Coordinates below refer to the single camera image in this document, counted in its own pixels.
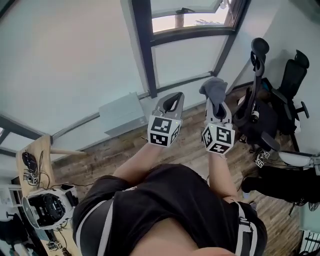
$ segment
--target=wooden desk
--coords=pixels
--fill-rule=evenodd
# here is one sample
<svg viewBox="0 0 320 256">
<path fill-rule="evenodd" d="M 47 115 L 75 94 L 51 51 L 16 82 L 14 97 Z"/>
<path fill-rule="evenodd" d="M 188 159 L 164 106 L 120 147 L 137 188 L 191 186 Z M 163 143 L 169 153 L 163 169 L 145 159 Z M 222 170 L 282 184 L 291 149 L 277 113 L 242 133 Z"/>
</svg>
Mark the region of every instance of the wooden desk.
<svg viewBox="0 0 320 256">
<path fill-rule="evenodd" d="M 67 154 L 67 155 L 85 155 L 86 154 L 85 152 L 81 152 L 81 151 L 70 151 L 70 150 L 51 148 L 49 135 L 44 135 L 38 138 L 37 140 L 29 144 L 27 147 L 17 152 L 15 157 L 16 165 L 19 172 L 19 179 L 21 183 L 22 194 L 24 197 L 26 197 L 31 191 L 37 190 L 37 186 L 31 186 L 24 180 L 24 170 L 26 169 L 26 166 L 22 160 L 22 153 L 25 152 L 26 150 L 30 154 L 35 156 L 37 164 L 39 164 L 40 154 L 43 151 L 41 169 L 44 172 L 46 172 L 50 177 L 50 187 L 52 185 L 56 185 L 55 176 L 51 166 L 50 153 L 51 154 Z M 46 188 L 48 186 L 48 177 L 46 175 L 41 175 L 40 182 L 43 183 L 43 186 Z M 71 229 L 70 222 L 68 222 L 67 226 L 61 231 L 61 233 L 63 234 L 66 240 L 67 246 L 60 232 L 54 232 L 55 237 L 62 244 L 62 246 L 67 247 L 67 250 L 71 253 L 72 256 L 81 256 L 81 253 L 79 252 L 72 238 L 72 229 Z M 49 256 L 63 256 L 63 253 L 61 250 L 50 251 L 47 247 L 48 241 L 45 241 L 45 240 L 40 240 L 40 241 L 42 242 L 43 247 L 45 248 Z"/>
</svg>

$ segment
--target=desk leg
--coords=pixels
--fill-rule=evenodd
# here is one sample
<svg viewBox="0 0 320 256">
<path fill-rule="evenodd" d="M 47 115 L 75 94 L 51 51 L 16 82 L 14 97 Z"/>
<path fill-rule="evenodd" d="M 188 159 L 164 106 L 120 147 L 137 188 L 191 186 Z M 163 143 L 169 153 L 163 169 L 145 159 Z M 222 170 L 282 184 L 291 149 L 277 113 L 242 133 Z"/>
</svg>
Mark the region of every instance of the desk leg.
<svg viewBox="0 0 320 256">
<path fill-rule="evenodd" d="M 64 150 L 64 149 L 57 149 L 57 148 L 51 148 L 50 149 L 51 154 L 62 154 L 62 155 L 86 155 L 86 152 L 82 151 L 72 151 L 72 150 Z"/>
</svg>

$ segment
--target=floor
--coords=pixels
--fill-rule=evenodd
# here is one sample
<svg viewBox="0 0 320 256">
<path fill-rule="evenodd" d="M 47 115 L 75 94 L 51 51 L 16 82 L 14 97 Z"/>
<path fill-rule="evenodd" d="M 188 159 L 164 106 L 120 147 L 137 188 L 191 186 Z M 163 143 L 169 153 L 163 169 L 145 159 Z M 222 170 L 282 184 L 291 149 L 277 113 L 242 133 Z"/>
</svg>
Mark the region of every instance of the floor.
<svg viewBox="0 0 320 256">
<path fill-rule="evenodd" d="M 229 94 L 226 103 L 234 111 L 236 100 L 244 95 L 244 90 Z M 205 105 L 200 105 L 183 112 L 183 125 L 175 143 L 164 151 L 159 163 L 184 164 L 204 179 L 208 177 L 208 160 L 204 145 L 201 143 L 201 132 L 204 128 Z M 145 143 L 147 137 L 146 127 L 127 132 L 119 137 L 102 142 L 88 148 L 88 156 L 69 156 L 53 164 L 53 170 L 58 183 L 74 183 L 87 185 L 93 183 L 103 175 L 112 174 L 117 167 L 133 156 Z M 288 136 L 278 136 L 282 149 L 289 149 L 292 143 Z M 251 174 L 257 168 L 252 161 L 253 155 L 249 153 L 250 147 L 240 142 L 235 143 L 230 152 L 226 154 L 229 169 L 239 188 L 244 176 Z M 83 198 L 90 189 L 89 186 L 78 186 L 78 194 Z M 257 212 L 264 222 L 268 243 L 264 255 L 290 256 L 298 246 L 302 237 L 299 230 L 299 211 L 295 207 L 291 216 L 289 210 L 292 206 L 284 200 L 272 198 L 252 192 L 250 198 L 244 202 L 257 202 Z"/>
</svg>

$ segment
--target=black t-shirt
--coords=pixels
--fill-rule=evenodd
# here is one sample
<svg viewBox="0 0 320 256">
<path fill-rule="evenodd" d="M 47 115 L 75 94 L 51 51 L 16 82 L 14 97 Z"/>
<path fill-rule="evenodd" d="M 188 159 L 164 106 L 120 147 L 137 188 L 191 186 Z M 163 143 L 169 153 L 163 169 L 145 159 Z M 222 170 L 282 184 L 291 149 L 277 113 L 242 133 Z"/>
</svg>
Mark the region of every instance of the black t-shirt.
<svg viewBox="0 0 320 256">
<path fill-rule="evenodd" d="M 110 175 L 98 179 L 74 209 L 74 239 L 89 211 L 112 197 L 112 224 L 104 255 L 129 255 L 155 223 L 167 218 L 177 220 L 199 248 L 221 247 L 236 251 L 238 205 L 217 196 L 204 179 L 184 165 L 159 165 L 136 187 Z M 240 204 L 246 218 L 257 227 L 255 255 L 262 255 L 267 243 L 266 227 L 250 205 Z"/>
</svg>

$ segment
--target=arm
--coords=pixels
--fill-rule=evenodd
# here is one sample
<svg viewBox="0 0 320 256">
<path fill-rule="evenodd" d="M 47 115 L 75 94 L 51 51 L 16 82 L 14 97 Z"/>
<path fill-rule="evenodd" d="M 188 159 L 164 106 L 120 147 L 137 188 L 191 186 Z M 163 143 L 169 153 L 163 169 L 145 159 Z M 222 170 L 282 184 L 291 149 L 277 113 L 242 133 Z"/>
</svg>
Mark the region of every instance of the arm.
<svg viewBox="0 0 320 256">
<path fill-rule="evenodd" d="M 228 168 L 227 160 L 215 153 L 208 153 L 210 189 L 228 203 L 238 201 L 238 192 Z"/>
<path fill-rule="evenodd" d="M 133 157 L 115 170 L 113 176 L 124 179 L 131 185 L 141 183 L 148 176 L 163 147 L 145 144 Z"/>
</svg>

